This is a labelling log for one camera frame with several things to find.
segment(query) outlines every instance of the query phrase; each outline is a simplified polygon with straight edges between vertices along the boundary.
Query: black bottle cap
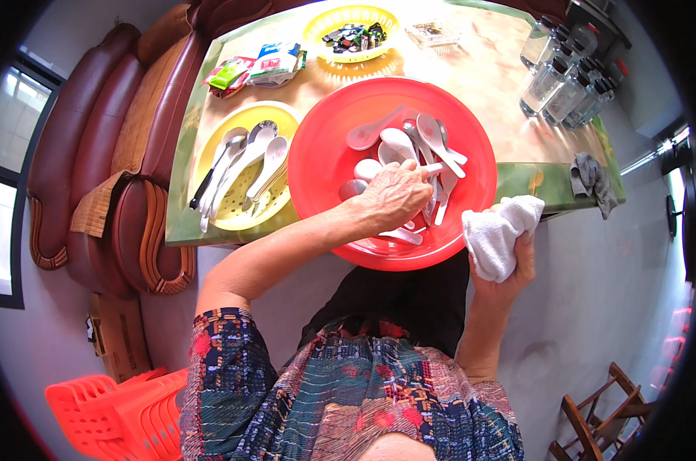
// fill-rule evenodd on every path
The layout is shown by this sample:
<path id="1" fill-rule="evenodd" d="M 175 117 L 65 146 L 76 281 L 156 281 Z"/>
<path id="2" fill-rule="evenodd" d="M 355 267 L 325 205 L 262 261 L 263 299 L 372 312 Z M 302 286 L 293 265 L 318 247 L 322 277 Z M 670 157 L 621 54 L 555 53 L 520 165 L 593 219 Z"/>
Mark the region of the black bottle cap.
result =
<path id="1" fill-rule="evenodd" d="M 592 63 L 589 62 L 588 59 L 582 59 L 581 62 L 579 62 L 579 69 L 583 70 L 587 74 L 592 71 Z"/>
<path id="2" fill-rule="evenodd" d="M 543 25 L 545 27 L 547 27 L 548 29 L 555 29 L 555 27 L 557 25 L 555 21 L 553 21 L 551 18 L 549 18 L 546 15 L 540 16 L 540 22 L 543 23 Z"/>
<path id="3" fill-rule="evenodd" d="M 568 66 L 565 65 L 565 61 L 560 56 L 556 56 L 553 58 L 553 69 L 564 74 L 565 71 L 568 70 Z"/>
<path id="4" fill-rule="evenodd" d="M 603 95 L 607 92 L 607 88 L 604 86 L 604 80 L 602 79 L 597 80 L 597 82 L 594 83 L 593 87 L 597 90 L 597 93 L 599 93 L 600 95 Z"/>
<path id="5" fill-rule="evenodd" d="M 567 43 L 561 43 L 561 44 L 560 44 L 560 50 L 561 50 L 566 56 L 570 56 L 571 53 L 573 52 L 573 50 L 571 50 L 571 47 L 568 46 Z"/>
<path id="6" fill-rule="evenodd" d="M 584 88 L 587 87 L 591 83 L 585 72 L 579 72 L 578 77 L 576 77 L 576 80 Z"/>
<path id="7" fill-rule="evenodd" d="M 555 37 L 558 39 L 559 42 L 563 43 L 568 40 L 568 34 L 563 32 L 562 30 L 557 29 L 555 31 Z"/>

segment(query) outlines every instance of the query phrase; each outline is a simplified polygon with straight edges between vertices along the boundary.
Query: yellow plastic basket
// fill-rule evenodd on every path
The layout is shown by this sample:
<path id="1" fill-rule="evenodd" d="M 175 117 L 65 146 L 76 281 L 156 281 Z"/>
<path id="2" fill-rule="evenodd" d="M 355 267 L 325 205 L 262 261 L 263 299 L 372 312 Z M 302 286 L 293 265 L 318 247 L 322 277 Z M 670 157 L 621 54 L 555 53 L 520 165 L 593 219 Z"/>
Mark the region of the yellow plastic basket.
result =
<path id="1" fill-rule="evenodd" d="M 190 189 L 197 187 L 204 179 L 212 166 L 214 149 L 228 130 L 239 126 L 250 130 L 255 124 L 263 120 L 275 122 L 279 127 L 279 135 L 291 141 L 294 133 L 297 132 L 299 123 L 302 121 L 302 116 L 293 107 L 278 101 L 261 101 L 243 106 L 232 112 L 215 129 L 202 149 L 202 153 L 196 159 L 195 167 L 192 169 L 194 181 L 189 182 Z M 259 164 L 253 164 L 243 170 L 238 176 L 238 179 L 233 184 L 232 193 L 228 194 L 220 203 L 217 215 L 210 220 L 211 224 L 221 229 L 232 231 L 250 229 L 276 215 L 288 203 L 291 196 L 289 195 L 289 186 L 287 185 L 287 172 L 284 171 L 277 182 L 261 197 L 255 215 L 251 215 L 255 204 L 251 205 L 251 208 L 245 212 L 241 211 L 241 205 L 243 205 L 245 200 L 245 191 L 249 189 L 253 182 L 258 167 Z M 189 194 L 190 196 L 193 195 L 194 190 L 190 190 Z"/>
<path id="2" fill-rule="evenodd" d="M 352 53 L 334 53 L 333 48 L 325 45 L 322 38 L 325 35 L 343 27 L 347 23 L 361 23 L 367 26 L 373 23 L 380 23 L 386 32 L 386 40 L 381 46 L 371 50 L 358 51 Z M 393 47 L 395 35 L 401 31 L 397 17 L 389 11 L 369 5 L 352 5 L 339 7 L 334 10 L 316 15 L 305 26 L 302 38 L 305 41 L 305 48 L 314 52 L 320 58 L 335 63 L 360 63 L 381 56 Z"/>

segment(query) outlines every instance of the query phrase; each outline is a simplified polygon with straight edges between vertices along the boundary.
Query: black knife handle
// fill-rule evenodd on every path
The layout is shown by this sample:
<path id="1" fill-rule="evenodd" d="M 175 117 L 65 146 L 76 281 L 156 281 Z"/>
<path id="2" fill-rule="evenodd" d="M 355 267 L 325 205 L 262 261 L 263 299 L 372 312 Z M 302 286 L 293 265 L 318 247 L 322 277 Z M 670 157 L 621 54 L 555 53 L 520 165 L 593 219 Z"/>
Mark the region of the black knife handle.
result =
<path id="1" fill-rule="evenodd" d="M 205 189 L 207 189 L 207 186 L 209 186 L 210 181 L 212 181 L 212 173 L 213 169 L 210 168 L 210 171 L 207 172 L 205 179 L 202 180 L 202 184 L 200 184 L 200 187 L 197 188 L 195 196 L 192 197 L 192 200 L 189 201 L 189 208 L 197 209 L 197 206 L 200 204 L 200 198 L 202 198 L 202 194 L 205 193 Z"/>

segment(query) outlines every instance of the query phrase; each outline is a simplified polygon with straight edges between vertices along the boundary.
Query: window frame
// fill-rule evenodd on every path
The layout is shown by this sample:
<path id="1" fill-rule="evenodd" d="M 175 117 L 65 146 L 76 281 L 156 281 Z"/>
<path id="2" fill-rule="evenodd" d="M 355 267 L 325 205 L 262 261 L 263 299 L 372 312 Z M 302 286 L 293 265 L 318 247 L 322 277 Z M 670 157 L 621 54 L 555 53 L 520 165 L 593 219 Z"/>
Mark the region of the window frame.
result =
<path id="1" fill-rule="evenodd" d="M 23 159 L 21 172 L 15 172 L 0 166 L 0 183 L 14 187 L 17 191 L 15 193 L 15 207 L 12 210 L 12 229 L 10 231 L 10 286 L 12 294 L 0 294 L 0 308 L 25 309 L 23 303 L 23 281 L 21 278 L 21 245 L 23 243 L 23 214 L 27 199 L 26 185 L 28 183 L 28 173 L 30 172 L 30 164 L 33 160 L 35 148 L 38 145 L 40 133 L 46 125 L 48 115 L 51 113 L 59 91 L 66 79 L 20 50 L 16 50 L 13 59 L 8 63 L 8 68 L 10 67 L 18 69 L 21 73 L 28 75 L 51 90 L 51 94 L 40 112 L 38 122 L 28 142 L 28 149 Z"/>

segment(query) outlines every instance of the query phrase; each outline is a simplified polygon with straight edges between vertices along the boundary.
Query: black pants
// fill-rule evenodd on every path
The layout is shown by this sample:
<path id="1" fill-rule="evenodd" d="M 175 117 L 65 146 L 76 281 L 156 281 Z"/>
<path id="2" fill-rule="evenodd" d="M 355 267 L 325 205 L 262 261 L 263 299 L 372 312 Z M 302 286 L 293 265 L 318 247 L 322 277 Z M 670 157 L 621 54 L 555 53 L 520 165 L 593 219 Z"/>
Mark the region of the black pants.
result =
<path id="1" fill-rule="evenodd" d="M 333 298 L 302 328 L 299 346 L 338 318 L 354 324 L 387 318 L 407 330 L 417 344 L 453 357 L 463 334 L 468 277 L 466 249 L 417 271 L 381 272 L 359 266 L 343 278 Z"/>

